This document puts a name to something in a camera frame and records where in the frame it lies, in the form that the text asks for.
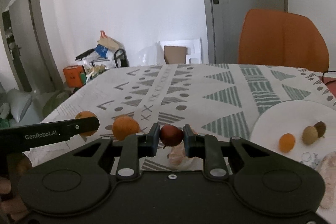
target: orange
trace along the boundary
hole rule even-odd
[[[82,111],[82,112],[80,112],[80,113],[78,113],[76,115],[75,119],[83,119],[83,118],[90,118],[90,117],[96,117],[97,118],[97,116],[94,113],[90,112],[90,111]],[[81,133],[80,135],[82,137],[90,137],[93,134],[95,134],[96,132],[97,132],[97,130],[96,131],[90,131],[90,132]]]
[[[128,135],[141,132],[141,129],[138,122],[133,118],[120,116],[115,119],[112,125],[112,132],[118,141],[123,141]]]
[[[293,134],[287,133],[279,140],[279,149],[283,153],[288,153],[295,146],[295,137]]]

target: brown cardboard box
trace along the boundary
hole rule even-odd
[[[185,64],[187,57],[186,47],[165,46],[164,53],[167,64]]]

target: table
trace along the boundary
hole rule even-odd
[[[336,99],[318,76],[307,69],[237,64],[163,65],[113,69],[81,88],[43,122],[73,119],[91,111],[99,131],[87,139],[75,136],[66,143],[36,148],[26,154],[33,166],[111,135],[114,118],[126,114],[148,133],[152,124],[185,124],[198,133],[221,140],[250,139],[257,119],[268,108],[288,100],[315,101],[336,110]],[[167,165],[170,148],[143,159],[143,170],[174,170]],[[188,165],[188,170],[202,165]]]

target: orange box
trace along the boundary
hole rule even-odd
[[[70,88],[81,88],[83,83],[80,74],[84,72],[83,66],[69,66],[63,69],[67,85]]]

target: kiwi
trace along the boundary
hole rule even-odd
[[[312,145],[319,138],[315,127],[306,127],[302,134],[302,141],[305,145]]]
[[[317,130],[319,138],[323,137],[327,130],[326,124],[324,122],[318,122],[316,125],[314,125],[314,127]]]

